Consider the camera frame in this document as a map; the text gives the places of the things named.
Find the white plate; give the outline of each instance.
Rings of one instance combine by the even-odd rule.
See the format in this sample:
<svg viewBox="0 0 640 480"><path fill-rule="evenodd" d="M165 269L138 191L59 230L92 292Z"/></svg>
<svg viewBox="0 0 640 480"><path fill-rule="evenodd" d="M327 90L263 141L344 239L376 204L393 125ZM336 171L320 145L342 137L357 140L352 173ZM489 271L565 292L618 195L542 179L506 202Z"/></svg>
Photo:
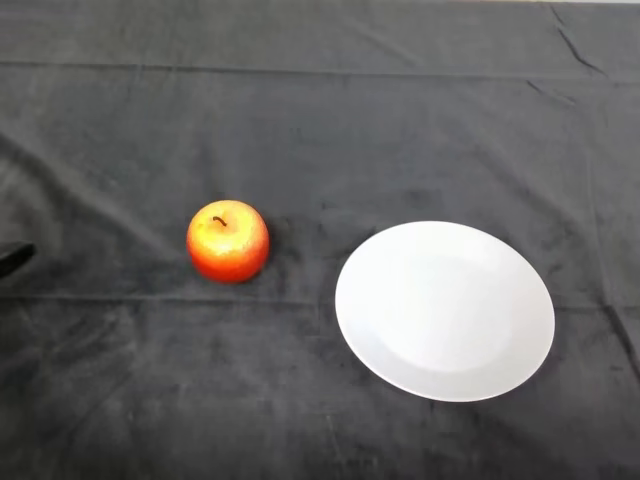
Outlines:
<svg viewBox="0 0 640 480"><path fill-rule="evenodd" d="M482 400L527 380L551 348L554 312L514 249L455 223L398 225L345 263L336 313L356 356L427 398Z"/></svg>

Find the apple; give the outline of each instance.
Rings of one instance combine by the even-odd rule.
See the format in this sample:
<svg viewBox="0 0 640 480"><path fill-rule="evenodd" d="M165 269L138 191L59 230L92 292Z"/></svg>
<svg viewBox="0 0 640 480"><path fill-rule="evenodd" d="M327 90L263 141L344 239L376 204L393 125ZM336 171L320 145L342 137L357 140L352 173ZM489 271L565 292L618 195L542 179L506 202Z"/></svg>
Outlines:
<svg viewBox="0 0 640 480"><path fill-rule="evenodd" d="M246 203L221 200L191 220L187 250L205 277L239 283L257 274L269 255L269 232L260 214Z"/></svg>

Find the plate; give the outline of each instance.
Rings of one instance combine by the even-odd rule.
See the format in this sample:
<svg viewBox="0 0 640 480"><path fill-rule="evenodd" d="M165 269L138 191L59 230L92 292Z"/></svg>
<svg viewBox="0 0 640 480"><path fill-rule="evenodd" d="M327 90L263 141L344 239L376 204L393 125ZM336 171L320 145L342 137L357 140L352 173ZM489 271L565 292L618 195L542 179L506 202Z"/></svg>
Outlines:
<svg viewBox="0 0 640 480"><path fill-rule="evenodd" d="M342 268L335 300L355 355L434 400L508 392L535 373L553 341L553 304L533 267L455 223L406 223L369 238Z"/></svg>

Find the black object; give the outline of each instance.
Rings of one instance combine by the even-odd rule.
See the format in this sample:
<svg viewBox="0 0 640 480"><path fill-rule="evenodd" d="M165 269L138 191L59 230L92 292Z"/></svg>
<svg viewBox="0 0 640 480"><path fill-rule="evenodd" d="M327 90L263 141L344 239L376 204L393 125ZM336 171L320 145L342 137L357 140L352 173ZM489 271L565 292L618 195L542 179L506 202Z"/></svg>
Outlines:
<svg viewBox="0 0 640 480"><path fill-rule="evenodd" d="M32 243L12 242L0 244L0 278L23 266L36 253Z"/></svg>

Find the apple stem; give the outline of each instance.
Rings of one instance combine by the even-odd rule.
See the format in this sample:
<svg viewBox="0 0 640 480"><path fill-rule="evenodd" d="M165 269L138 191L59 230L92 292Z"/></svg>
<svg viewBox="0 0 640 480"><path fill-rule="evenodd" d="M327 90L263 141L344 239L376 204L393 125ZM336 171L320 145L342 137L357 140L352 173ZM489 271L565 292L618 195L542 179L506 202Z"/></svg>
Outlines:
<svg viewBox="0 0 640 480"><path fill-rule="evenodd" d="M222 220L220 217L211 217L211 220L218 220L222 224L223 227L227 226L227 222Z"/></svg>

